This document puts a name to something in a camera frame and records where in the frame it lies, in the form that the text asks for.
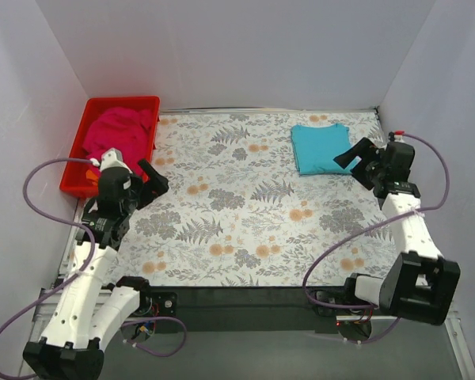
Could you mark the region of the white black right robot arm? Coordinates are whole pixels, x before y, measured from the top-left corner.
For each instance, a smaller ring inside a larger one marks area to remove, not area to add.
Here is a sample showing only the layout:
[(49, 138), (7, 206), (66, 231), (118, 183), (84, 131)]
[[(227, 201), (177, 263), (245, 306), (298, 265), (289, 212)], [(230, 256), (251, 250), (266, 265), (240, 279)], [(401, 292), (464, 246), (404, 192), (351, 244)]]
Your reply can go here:
[(459, 265), (443, 257), (428, 232), (420, 209), (420, 190), (409, 181), (415, 150), (391, 139), (383, 148), (368, 138), (335, 157), (346, 168), (353, 159), (352, 176), (371, 190), (391, 221), (397, 259), (384, 278), (361, 273), (345, 281), (343, 307), (350, 314), (370, 305), (384, 314), (429, 325), (441, 325), (450, 308), (461, 275)]

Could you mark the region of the turquoise t shirt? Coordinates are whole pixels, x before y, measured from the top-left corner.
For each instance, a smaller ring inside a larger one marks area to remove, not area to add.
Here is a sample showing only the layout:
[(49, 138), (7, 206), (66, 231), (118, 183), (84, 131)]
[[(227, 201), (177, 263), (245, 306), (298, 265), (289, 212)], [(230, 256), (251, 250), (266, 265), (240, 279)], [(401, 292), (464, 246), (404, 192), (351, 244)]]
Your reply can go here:
[(291, 141), (296, 168), (301, 176), (319, 174), (350, 175), (359, 160), (355, 158), (347, 168), (341, 168), (334, 158), (350, 150), (349, 128), (336, 123), (329, 127), (295, 125)]

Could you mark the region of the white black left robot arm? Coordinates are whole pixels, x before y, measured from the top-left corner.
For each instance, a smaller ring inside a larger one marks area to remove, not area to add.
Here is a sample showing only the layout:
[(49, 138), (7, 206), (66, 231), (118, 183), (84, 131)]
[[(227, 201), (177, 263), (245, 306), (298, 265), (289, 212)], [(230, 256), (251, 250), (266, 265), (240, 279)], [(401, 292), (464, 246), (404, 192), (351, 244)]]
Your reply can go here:
[(41, 379), (96, 379), (110, 340), (131, 315), (149, 316), (150, 284), (125, 276), (112, 286), (102, 306), (97, 299), (104, 276), (128, 232), (130, 218), (169, 190), (167, 179), (142, 159), (143, 180), (119, 158), (101, 159), (98, 193), (83, 208), (68, 285), (36, 342), (26, 344), (24, 361)]

